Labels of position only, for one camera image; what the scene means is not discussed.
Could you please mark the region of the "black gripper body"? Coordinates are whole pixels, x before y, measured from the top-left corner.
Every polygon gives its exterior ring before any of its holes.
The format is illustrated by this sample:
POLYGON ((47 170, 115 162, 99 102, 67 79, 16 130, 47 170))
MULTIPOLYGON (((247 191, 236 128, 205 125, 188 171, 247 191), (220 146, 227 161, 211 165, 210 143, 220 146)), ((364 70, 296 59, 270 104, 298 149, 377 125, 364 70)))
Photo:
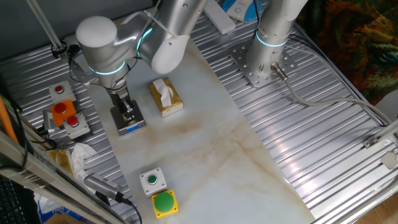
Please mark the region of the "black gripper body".
POLYGON ((109 91, 109 96, 113 105, 122 113, 130 113, 133 111, 130 95, 127 88, 122 88, 119 91, 109 91))

